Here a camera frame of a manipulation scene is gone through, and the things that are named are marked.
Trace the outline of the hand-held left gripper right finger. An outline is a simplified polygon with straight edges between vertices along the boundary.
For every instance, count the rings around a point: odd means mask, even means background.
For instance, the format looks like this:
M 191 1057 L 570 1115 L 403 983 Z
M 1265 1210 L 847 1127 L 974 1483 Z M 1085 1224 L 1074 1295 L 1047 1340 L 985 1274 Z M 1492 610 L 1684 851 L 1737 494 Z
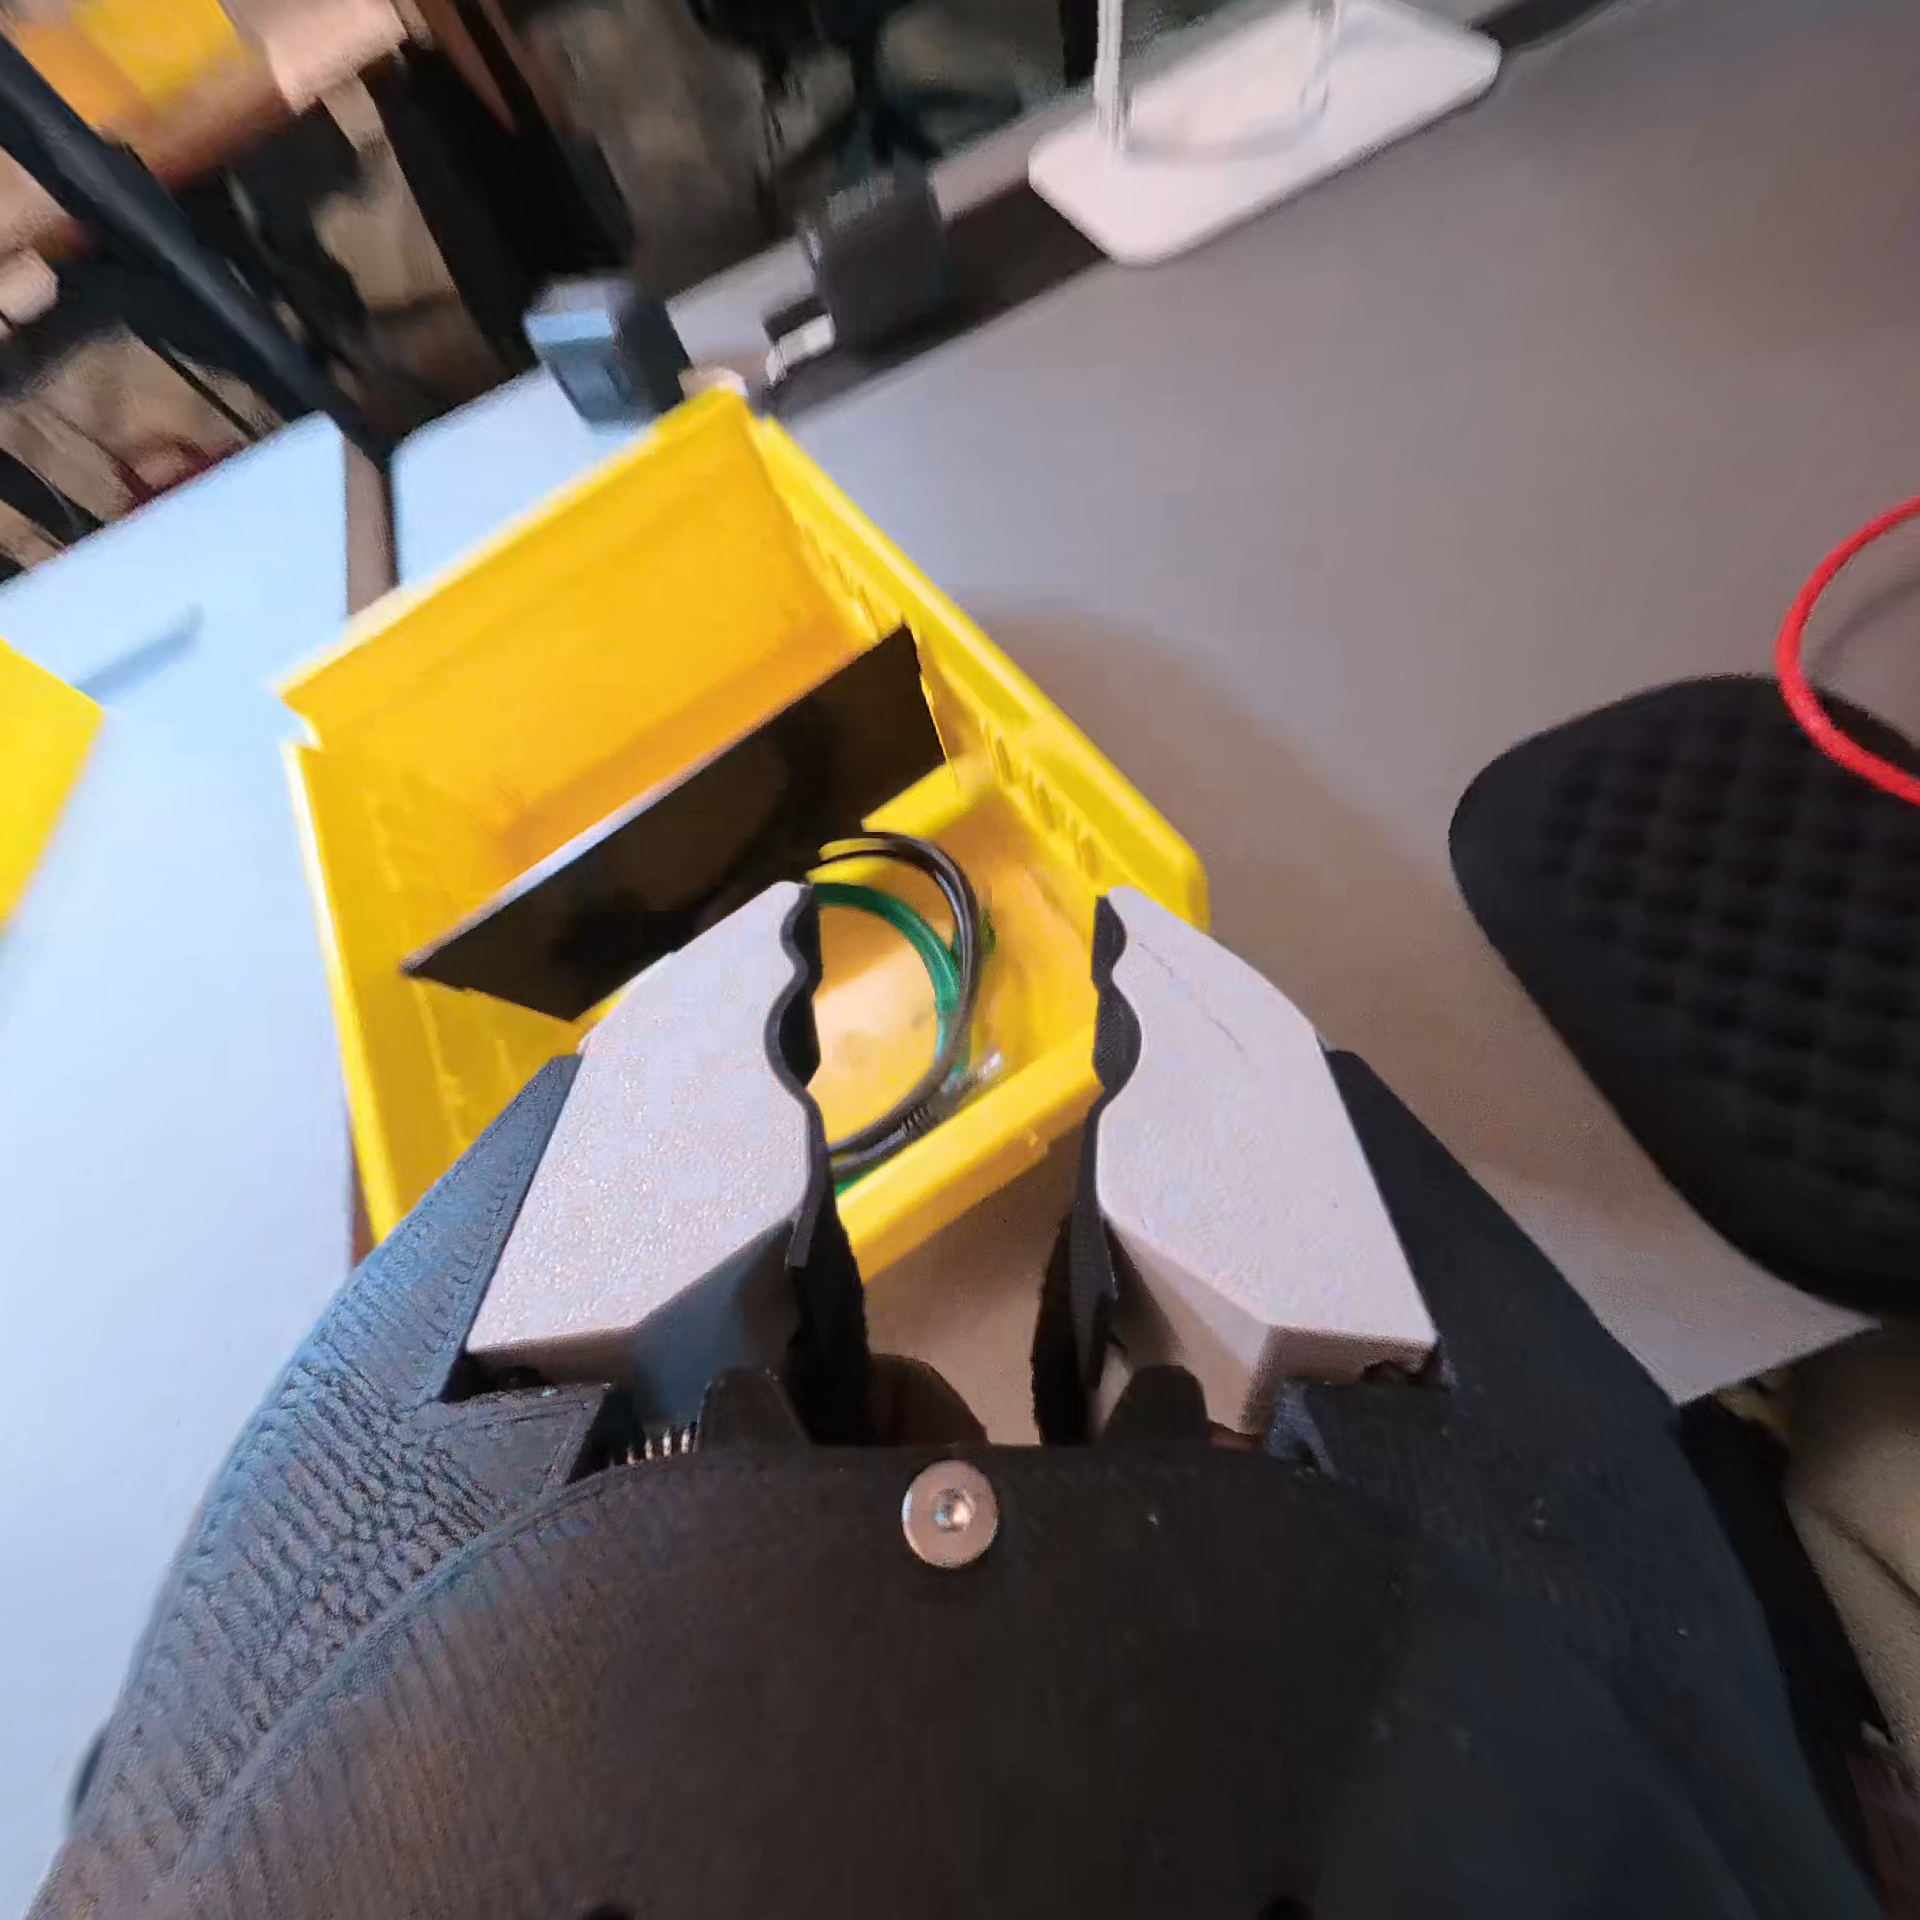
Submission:
M 1438 1332 L 1310 1018 L 1129 886 L 1097 908 L 1091 1252 L 1122 1356 L 1185 1367 L 1219 1427 L 1292 1382 L 1417 1375 Z

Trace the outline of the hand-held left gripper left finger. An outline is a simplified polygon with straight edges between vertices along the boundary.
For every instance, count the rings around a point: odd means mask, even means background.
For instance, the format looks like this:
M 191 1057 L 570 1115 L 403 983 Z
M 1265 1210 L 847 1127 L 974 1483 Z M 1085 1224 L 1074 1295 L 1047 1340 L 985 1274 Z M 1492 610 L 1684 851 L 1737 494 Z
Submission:
M 709 1384 L 831 1400 L 831 1202 L 808 1096 L 813 889 L 778 879 L 592 1024 L 467 1352 L 492 1377 L 625 1387 L 687 1427 Z

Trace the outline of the yellow plastic bin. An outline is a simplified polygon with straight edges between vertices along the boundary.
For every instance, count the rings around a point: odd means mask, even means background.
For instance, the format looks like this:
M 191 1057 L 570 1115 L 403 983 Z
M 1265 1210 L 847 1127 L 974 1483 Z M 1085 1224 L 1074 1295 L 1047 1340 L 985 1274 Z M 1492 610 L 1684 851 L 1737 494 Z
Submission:
M 3 643 L 3 923 L 35 881 L 102 719 L 93 696 Z
M 953 851 L 995 932 L 974 1038 L 998 1068 L 839 1199 L 867 1279 L 1040 1164 L 1086 1115 L 1095 901 L 1208 923 L 1196 851 L 780 425 L 700 395 L 280 688 L 309 895 L 374 1238 L 552 1057 L 574 1020 L 405 972 L 616 804 L 898 631 L 945 762 L 877 828 Z

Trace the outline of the grey desk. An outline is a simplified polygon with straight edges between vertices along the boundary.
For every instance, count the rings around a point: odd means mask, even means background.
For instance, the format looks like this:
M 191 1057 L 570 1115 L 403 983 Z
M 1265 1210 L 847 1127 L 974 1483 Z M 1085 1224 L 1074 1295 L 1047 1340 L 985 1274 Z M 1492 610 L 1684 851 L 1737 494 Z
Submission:
M 1508 745 L 1763 671 L 1917 491 L 1917 3 L 1616 3 L 1473 112 L 807 407 L 1674 1397 L 1864 1330 L 1718 1240 L 1465 908 Z

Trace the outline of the person's left hand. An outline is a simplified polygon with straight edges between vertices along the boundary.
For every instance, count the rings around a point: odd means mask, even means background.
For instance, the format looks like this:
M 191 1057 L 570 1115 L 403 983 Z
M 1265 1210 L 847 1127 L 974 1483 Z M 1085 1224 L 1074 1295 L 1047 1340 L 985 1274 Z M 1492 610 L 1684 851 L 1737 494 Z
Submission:
M 869 1441 L 897 1450 L 983 1447 L 989 1427 L 966 1397 L 925 1358 L 869 1359 Z

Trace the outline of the black bin divider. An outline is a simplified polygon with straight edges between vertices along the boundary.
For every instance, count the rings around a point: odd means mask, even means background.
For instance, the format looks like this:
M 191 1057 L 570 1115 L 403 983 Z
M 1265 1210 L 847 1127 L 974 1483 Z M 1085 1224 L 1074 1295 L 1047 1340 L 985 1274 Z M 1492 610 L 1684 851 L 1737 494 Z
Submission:
M 398 972 L 583 1020 L 945 764 L 918 641 L 898 625 L 576 834 Z

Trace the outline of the black padded wrist rest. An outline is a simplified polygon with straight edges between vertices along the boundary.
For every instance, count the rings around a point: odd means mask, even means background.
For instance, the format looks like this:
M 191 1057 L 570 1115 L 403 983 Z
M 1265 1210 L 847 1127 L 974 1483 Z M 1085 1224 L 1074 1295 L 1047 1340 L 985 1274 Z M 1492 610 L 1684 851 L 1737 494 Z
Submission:
M 1458 891 L 1650 1164 L 1776 1279 L 1919 1308 L 1919 816 L 1776 683 L 1635 691 L 1453 809 Z

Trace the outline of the white table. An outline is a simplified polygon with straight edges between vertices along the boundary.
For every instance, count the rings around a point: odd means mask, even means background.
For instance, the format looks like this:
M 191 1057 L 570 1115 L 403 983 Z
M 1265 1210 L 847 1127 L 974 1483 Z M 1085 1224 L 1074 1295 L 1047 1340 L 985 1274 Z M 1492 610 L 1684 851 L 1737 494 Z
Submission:
M 347 446 L 321 418 L 4 587 L 4 639 L 104 713 L 4 932 L 4 1915 L 212 1474 L 349 1270 L 276 694 L 347 612 Z

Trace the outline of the dark grey box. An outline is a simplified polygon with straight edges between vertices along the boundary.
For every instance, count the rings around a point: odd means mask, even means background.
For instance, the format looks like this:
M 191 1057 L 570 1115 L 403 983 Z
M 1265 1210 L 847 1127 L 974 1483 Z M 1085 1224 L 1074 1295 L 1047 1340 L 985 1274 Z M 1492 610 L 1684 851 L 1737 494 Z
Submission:
M 898 347 L 955 308 L 948 223 L 918 164 L 837 189 L 801 217 L 796 237 L 832 341 L 847 353 Z

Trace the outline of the white document stand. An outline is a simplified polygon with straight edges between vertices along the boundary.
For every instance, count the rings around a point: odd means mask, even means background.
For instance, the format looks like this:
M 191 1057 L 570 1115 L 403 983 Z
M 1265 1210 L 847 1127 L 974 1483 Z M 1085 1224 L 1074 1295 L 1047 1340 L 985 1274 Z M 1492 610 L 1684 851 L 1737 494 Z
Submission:
M 1155 268 L 1481 101 L 1503 50 L 1390 1 L 1273 3 L 1129 72 L 1129 3 L 1095 7 L 1089 107 L 1027 160 L 1102 256 Z

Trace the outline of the thick black pole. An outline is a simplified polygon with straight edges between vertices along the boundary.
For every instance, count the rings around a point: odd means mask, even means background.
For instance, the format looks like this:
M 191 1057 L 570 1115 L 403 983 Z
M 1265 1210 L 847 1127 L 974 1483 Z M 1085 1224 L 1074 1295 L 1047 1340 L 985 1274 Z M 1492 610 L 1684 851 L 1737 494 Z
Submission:
M 358 403 L 252 295 L 229 259 L 208 252 L 186 214 L 133 149 L 109 142 L 11 42 L 3 47 L 3 145 L 91 236 L 131 302 L 123 319 L 186 324 L 146 329 L 149 344 L 212 347 L 289 419 L 319 414 L 372 459 L 390 444 Z

